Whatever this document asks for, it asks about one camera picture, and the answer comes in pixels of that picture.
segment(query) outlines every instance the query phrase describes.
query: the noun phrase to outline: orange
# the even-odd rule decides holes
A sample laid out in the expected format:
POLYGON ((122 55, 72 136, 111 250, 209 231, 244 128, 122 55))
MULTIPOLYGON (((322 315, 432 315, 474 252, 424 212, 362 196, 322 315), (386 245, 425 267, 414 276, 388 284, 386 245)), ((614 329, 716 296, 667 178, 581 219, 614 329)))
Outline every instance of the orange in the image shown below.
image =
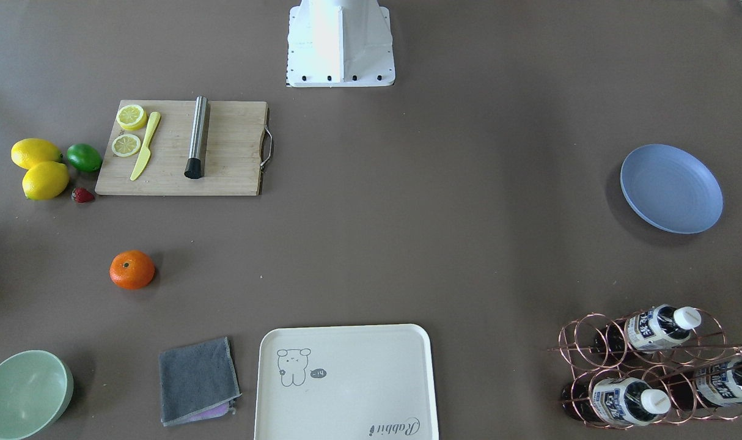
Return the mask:
POLYGON ((145 287, 153 279, 156 268, 153 261, 141 251, 126 251, 113 259, 111 263, 111 280, 125 289, 145 287))

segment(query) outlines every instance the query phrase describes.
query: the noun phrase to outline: gray cloth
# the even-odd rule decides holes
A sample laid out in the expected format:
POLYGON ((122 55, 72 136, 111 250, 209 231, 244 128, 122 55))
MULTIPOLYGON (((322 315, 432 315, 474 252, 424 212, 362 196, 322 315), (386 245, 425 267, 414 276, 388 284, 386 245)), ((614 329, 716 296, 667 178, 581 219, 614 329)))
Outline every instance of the gray cloth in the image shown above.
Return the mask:
POLYGON ((221 417, 240 396, 227 337, 159 354, 162 424, 221 417))

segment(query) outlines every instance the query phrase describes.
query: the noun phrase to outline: green bowl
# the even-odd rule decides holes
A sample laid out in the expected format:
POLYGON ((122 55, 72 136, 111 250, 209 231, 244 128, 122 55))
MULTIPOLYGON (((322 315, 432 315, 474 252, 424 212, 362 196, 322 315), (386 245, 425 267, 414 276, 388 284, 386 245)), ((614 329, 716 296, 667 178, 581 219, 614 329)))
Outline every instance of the green bowl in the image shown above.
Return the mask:
POLYGON ((0 440, 50 426, 67 409, 72 387, 69 367, 47 351, 23 351, 0 363, 0 440))

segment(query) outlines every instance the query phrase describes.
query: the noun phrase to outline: black rolling pin end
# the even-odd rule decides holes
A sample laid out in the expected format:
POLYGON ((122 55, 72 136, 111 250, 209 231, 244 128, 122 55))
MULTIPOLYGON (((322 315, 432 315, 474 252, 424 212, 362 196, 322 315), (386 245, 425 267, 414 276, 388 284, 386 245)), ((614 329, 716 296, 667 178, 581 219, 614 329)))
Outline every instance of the black rolling pin end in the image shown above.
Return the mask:
POLYGON ((200 159, 197 158, 189 158, 186 161, 186 170, 184 170, 183 175, 188 178, 201 178, 203 177, 203 173, 201 172, 201 163, 200 159))

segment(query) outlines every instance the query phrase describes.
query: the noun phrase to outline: plastic bottle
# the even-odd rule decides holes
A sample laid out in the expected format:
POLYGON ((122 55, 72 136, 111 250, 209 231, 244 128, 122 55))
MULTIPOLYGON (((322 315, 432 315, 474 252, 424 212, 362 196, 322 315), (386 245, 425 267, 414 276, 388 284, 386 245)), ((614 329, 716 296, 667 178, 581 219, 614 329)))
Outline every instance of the plastic bottle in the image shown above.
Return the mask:
POLYGON ((667 393, 634 378, 603 379, 594 384, 590 393, 586 385, 575 384, 574 388, 568 385, 561 397, 571 400, 570 396, 582 399, 574 405, 564 403, 567 415, 576 420, 604 422, 614 428, 646 426, 661 420, 670 410, 667 393))
POLYGON ((727 362, 707 365, 669 379, 673 401, 684 411, 692 408, 717 408, 742 404, 742 359, 734 357, 727 362), (684 377, 692 382, 699 399, 694 403, 694 392, 684 377))
POLYGON ((604 335, 608 344, 600 335, 594 340, 595 351, 605 353, 607 347, 613 359, 620 359, 628 342, 629 348, 645 353, 672 348, 681 345, 691 337, 691 331, 702 323, 700 312, 694 307, 676 309, 669 304, 653 307, 620 324, 626 337, 614 325, 609 325, 604 335))

